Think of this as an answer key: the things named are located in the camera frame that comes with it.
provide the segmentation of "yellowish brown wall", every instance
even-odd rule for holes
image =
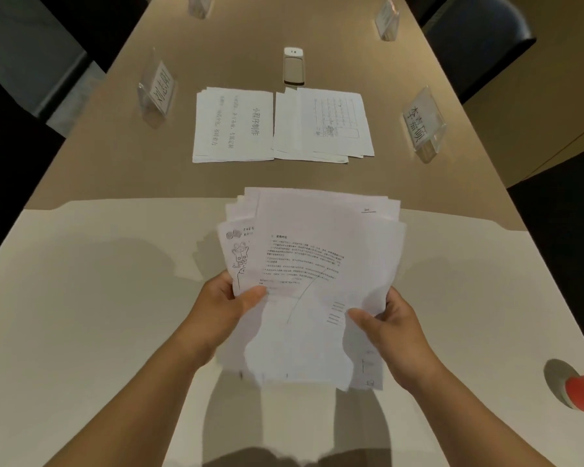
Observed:
[[[511,1],[537,43],[465,104],[507,187],[584,150],[584,0]]]

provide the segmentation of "transparent plastic stand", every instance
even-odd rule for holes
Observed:
[[[205,19],[211,7],[212,0],[188,0],[188,13],[198,19]]]
[[[138,84],[140,112],[150,125],[157,127],[167,117],[176,87],[156,49],[152,49]]]
[[[392,0],[386,0],[374,20],[376,29],[379,30],[379,37],[383,41],[395,41],[399,22],[400,11],[396,9]]]
[[[402,116],[415,153],[424,164],[428,164],[439,153],[447,128],[428,86],[402,111]]]

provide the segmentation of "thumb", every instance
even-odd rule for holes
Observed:
[[[257,285],[249,290],[242,292],[236,297],[237,305],[240,307],[240,314],[244,314],[252,307],[257,305],[266,295],[266,287]]]
[[[371,341],[376,340],[379,335],[379,328],[381,328],[381,324],[383,324],[382,322],[367,311],[359,308],[350,308],[350,310],[348,310],[348,316],[350,316],[350,319],[366,333]]]

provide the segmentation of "stack of paper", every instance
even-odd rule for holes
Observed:
[[[259,383],[328,382],[382,389],[382,361],[346,316],[378,314],[394,280],[405,225],[400,202],[290,188],[246,188],[218,237],[234,294],[265,285],[219,352]]]
[[[273,159],[273,94],[210,88],[197,94],[193,162]]]
[[[374,156],[361,95],[311,88],[277,93],[273,150],[277,159],[341,164]]]

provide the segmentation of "white electronic device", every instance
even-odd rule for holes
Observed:
[[[283,49],[283,83],[292,86],[305,85],[305,61],[303,49],[300,47]]]

